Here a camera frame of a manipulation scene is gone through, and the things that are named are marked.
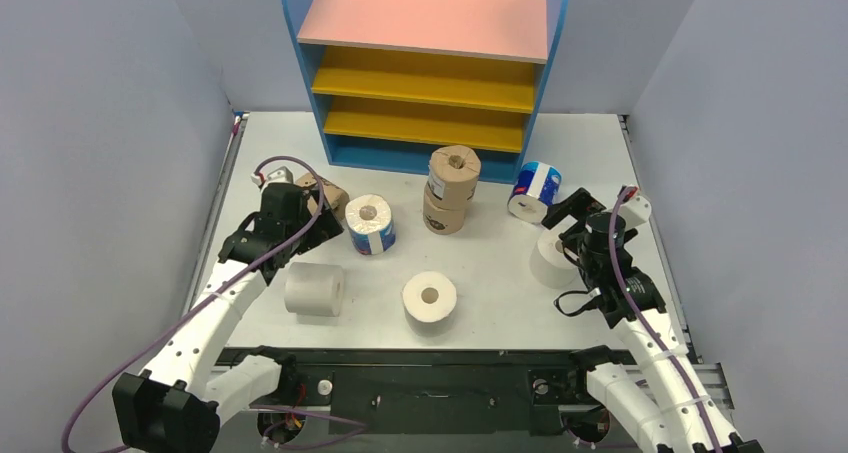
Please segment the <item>brown printed paper roll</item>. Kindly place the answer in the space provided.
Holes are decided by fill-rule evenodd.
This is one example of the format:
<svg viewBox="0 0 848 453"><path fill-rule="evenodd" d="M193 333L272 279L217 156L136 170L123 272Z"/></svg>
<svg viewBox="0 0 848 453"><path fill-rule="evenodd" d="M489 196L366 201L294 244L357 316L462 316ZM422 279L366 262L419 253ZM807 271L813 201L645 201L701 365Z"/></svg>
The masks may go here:
<svg viewBox="0 0 848 453"><path fill-rule="evenodd" d="M350 201L348 192L335 183L323 177L315 177L310 173L305 173L299 177L295 184L299 187L317 190L317 184L321 183L324 194L324 204L330 208L339 220L344 219L345 208Z"/></svg>

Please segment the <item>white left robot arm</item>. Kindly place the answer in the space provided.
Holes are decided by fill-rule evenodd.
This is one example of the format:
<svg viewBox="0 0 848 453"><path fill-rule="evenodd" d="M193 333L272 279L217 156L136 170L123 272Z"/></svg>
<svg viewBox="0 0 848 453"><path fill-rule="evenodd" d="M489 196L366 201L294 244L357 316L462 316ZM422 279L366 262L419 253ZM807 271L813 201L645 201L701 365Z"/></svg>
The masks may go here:
<svg viewBox="0 0 848 453"><path fill-rule="evenodd" d="M121 374L112 399L123 443L145 452L208 452L220 428L263 395L291 400L298 375L274 357L238 368L232 383L213 390L210 375L227 340L277 272L342 233L322 183L311 187L267 181L260 208L230 234L207 287L167 332L162 349L138 374Z"/></svg>

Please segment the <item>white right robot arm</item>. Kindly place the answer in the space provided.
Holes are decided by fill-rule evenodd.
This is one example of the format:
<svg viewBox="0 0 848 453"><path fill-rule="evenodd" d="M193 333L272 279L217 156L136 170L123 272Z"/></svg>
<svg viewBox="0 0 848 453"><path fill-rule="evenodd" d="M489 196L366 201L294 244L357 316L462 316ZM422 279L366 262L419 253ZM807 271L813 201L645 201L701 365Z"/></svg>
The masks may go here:
<svg viewBox="0 0 848 453"><path fill-rule="evenodd" d="M643 375L641 383L632 380L610 348L597 346L573 354L565 389L578 400L599 402L643 452L760 452L761 444L744 439L708 393L659 289L625 249L638 233L622 210L636 205L638 191L624 186L606 207L579 188L542 220L553 230L574 218L558 238L589 299L572 314L599 311Z"/></svg>

